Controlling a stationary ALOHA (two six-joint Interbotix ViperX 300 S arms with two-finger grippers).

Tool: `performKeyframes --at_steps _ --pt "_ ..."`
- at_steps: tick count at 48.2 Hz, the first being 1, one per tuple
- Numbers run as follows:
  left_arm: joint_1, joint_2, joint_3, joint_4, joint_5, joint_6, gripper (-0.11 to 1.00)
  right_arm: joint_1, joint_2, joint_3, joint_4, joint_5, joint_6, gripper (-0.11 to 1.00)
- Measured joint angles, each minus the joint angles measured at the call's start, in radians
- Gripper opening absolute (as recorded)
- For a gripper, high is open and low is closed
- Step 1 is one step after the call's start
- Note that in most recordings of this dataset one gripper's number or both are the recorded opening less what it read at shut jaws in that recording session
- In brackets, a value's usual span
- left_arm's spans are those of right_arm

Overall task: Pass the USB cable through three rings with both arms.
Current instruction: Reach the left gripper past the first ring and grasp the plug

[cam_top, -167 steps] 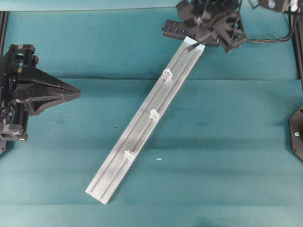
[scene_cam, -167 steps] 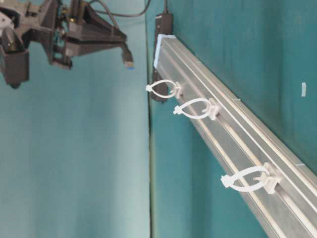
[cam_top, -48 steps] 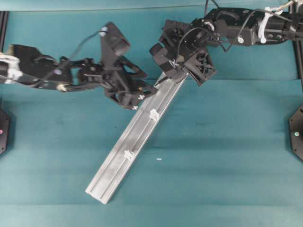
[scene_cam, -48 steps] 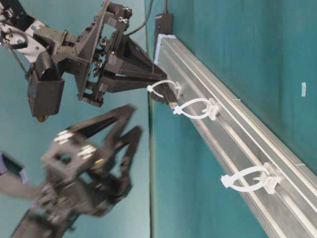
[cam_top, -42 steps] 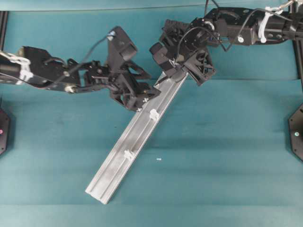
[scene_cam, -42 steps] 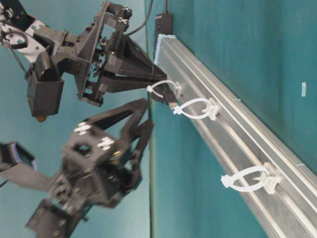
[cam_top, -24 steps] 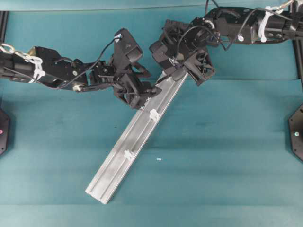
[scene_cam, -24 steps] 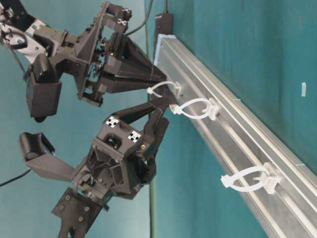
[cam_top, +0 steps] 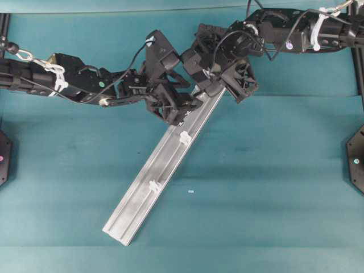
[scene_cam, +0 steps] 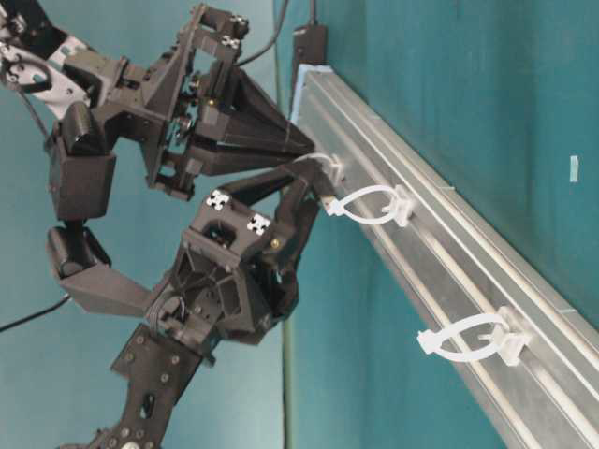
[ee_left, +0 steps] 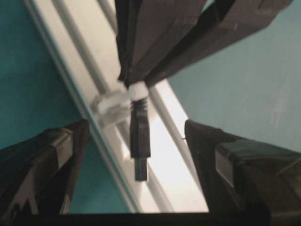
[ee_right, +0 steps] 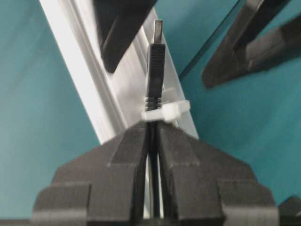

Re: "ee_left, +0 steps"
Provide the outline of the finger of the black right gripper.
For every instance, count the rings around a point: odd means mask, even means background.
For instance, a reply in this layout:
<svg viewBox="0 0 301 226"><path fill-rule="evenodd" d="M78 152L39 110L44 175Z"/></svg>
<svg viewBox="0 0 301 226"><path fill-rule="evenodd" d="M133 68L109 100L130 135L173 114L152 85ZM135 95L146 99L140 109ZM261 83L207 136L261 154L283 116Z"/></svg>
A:
<svg viewBox="0 0 301 226"><path fill-rule="evenodd" d="M195 26L204 0L115 1L121 71L125 86L148 76Z"/></svg>
<svg viewBox="0 0 301 226"><path fill-rule="evenodd" d="M290 0L216 0L193 29L145 78L147 86L172 76L270 25Z"/></svg>

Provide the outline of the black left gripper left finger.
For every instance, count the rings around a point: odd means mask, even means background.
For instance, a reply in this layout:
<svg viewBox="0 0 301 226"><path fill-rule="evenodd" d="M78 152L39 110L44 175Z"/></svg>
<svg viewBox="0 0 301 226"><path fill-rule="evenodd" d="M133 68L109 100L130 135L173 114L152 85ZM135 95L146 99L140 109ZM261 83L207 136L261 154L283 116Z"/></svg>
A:
<svg viewBox="0 0 301 226"><path fill-rule="evenodd" d="M0 151L0 219L69 214L85 149L86 119L47 129Z"/></svg>

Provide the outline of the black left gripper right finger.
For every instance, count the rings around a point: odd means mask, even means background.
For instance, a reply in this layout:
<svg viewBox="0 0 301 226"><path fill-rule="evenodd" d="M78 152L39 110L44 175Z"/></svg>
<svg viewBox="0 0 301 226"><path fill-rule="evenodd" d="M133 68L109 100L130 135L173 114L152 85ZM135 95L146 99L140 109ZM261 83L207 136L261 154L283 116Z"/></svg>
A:
<svg viewBox="0 0 301 226"><path fill-rule="evenodd" d="M187 120L184 134L208 212L205 226L298 226L301 155Z"/></svg>

